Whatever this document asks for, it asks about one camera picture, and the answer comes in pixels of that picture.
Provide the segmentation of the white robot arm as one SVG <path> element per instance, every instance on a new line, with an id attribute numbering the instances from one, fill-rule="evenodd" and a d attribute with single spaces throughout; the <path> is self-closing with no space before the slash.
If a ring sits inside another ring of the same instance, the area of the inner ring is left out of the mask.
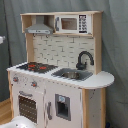
<path id="1" fill-rule="evenodd" d="M 0 128 L 36 128 L 31 120 L 24 116 L 17 116 L 10 122 L 0 125 Z"/>

